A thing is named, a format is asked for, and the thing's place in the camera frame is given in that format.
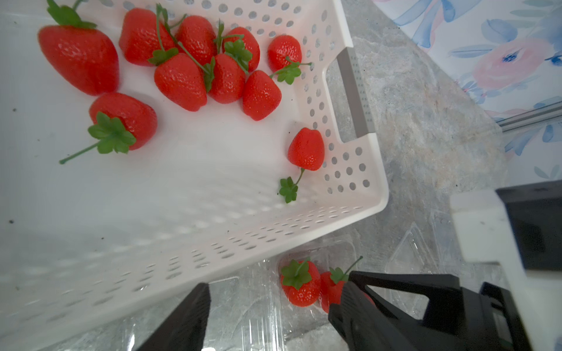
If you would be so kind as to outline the clear plastic clamshell container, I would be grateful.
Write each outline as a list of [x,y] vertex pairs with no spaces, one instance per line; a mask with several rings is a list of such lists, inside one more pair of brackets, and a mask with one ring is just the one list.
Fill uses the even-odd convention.
[[204,350],[346,350],[329,307],[362,259],[349,241],[306,244],[210,285]]

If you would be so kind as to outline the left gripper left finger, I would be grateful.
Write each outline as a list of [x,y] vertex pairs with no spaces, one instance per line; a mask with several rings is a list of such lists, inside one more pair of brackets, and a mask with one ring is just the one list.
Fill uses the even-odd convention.
[[210,307],[209,285],[199,283],[138,350],[202,350]]

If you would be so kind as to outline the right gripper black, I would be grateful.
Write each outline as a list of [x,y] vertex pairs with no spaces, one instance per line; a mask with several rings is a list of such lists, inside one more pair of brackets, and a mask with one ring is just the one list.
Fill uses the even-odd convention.
[[423,295],[429,299],[421,320],[371,292],[386,317],[415,323],[434,333],[442,350],[532,350],[511,293],[490,283],[474,292],[451,274],[388,274],[353,271],[349,281],[367,286]]

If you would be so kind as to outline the white perforated plastic basket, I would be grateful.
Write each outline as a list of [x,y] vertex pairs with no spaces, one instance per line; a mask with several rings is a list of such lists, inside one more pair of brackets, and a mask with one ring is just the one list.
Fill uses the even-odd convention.
[[[389,186],[352,60],[340,1],[164,1],[249,29],[266,50],[295,37],[305,66],[262,121],[239,102],[197,112],[154,71],[120,62],[120,91],[155,109],[158,129],[128,154],[90,150],[93,97],[64,80],[37,34],[45,1],[1,3],[1,349],[39,350],[382,211]],[[297,200],[288,148],[318,130],[325,158]]]

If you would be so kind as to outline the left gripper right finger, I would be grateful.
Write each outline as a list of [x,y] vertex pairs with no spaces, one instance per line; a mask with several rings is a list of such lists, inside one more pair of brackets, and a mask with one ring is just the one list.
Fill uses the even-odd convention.
[[329,322],[350,350],[419,350],[422,323],[395,308],[369,286],[421,293],[420,280],[350,280],[339,304],[329,307]]

